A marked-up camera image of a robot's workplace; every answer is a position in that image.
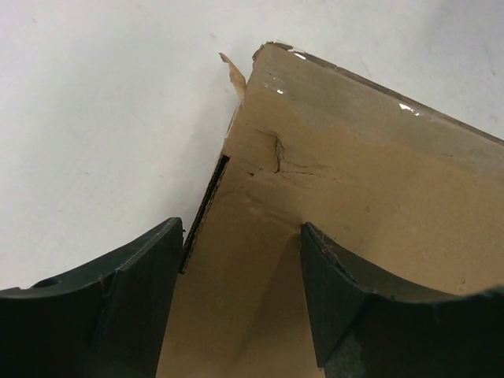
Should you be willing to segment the brown cardboard express box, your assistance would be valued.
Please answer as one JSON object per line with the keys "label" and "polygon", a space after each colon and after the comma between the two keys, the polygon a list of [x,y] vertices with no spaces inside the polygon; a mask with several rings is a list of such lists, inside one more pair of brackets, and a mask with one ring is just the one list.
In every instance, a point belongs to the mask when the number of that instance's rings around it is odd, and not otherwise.
{"label": "brown cardboard express box", "polygon": [[503,142],[279,43],[253,71],[187,237],[160,377],[327,377],[300,232],[451,295],[503,289]]}

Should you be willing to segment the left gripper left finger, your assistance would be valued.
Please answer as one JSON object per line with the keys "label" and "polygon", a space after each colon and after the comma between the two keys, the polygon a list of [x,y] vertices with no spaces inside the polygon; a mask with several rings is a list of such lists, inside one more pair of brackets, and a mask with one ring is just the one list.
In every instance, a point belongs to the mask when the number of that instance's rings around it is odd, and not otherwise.
{"label": "left gripper left finger", "polygon": [[153,377],[183,256],[183,225],[30,288],[1,293],[4,377]]}

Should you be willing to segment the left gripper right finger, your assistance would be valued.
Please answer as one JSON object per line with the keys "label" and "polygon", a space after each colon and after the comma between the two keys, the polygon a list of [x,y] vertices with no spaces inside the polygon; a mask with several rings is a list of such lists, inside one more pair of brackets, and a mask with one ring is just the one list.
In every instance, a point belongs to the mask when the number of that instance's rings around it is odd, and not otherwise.
{"label": "left gripper right finger", "polygon": [[317,365],[327,377],[500,377],[503,289],[451,295],[300,232]]}

